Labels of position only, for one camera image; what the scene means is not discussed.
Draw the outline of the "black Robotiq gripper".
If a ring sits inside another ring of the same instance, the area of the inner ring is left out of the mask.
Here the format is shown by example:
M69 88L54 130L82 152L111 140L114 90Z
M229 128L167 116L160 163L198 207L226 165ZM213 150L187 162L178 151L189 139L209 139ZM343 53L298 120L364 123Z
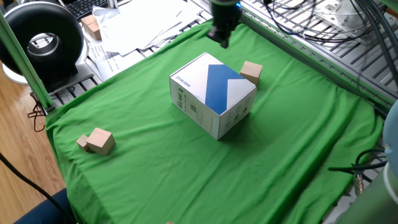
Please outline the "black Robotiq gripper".
M240 0L210 0L210 10L214 21L207 37L227 49L231 31L235 30L241 17Z

